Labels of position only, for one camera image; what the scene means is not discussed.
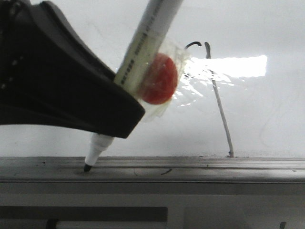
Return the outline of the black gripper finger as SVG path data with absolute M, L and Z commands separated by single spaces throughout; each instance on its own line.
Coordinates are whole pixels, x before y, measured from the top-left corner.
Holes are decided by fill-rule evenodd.
M 0 3 L 0 123 L 127 138 L 144 108 L 50 1 Z

